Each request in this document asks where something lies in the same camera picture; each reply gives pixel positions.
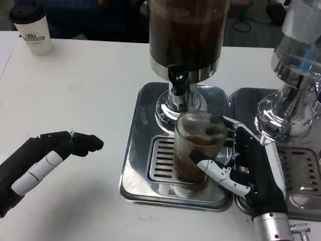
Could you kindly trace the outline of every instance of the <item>drip tray grate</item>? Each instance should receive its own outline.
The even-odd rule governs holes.
[[[321,196],[321,176],[314,151],[277,148],[289,195]]]
[[[149,178],[158,182],[193,184],[179,177],[174,168],[174,138],[157,137],[153,142]]]

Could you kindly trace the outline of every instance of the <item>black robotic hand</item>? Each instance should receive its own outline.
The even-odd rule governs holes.
[[[234,148],[233,158],[224,165],[194,150],[191,159],[220,185],[244,197],[252,207],[252,218],[270,212],[287,214],[283,172],[275,143],[263,146],[244,124],[225,116],[220,118],[229,129],[225,146]],[[233,169],[234,165],[247,168],[248,173]]]
[[[75,132],[29,138],[0,165],[0,217],[70,155],[85,157],[88,152],[102,149],[103,145],[94,135]]]

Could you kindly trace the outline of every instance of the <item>black spout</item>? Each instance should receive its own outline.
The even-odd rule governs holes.
[[[173,84],[173,94],[181,96],[187,93],[189,71],[182,64],[172,64],[168,66],[169,79]]]

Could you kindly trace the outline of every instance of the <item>metal robot arm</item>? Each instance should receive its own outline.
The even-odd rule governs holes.
[[[70,155],[85,157],[88,152],[102,149],[103,145],[94,135],[74,132],[29,138],[0,165],[0,217]]]
[[[266,146],[242,123],[222,117],[234,138],[226,146],[234,148],[227,165],[211,160],[199,150],[190,157],[195,164],[228,190],[244,197],[251,205],[257,240],[293,240],[285,203],[285,184],[275,143]],[[240,165],[249,173],[232,169]]]

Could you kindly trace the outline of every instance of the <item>robotic wrist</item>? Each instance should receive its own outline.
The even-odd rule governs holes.
[[[288,217],[285,213],[270,212],[253,219],[258,241],[293,240]]]

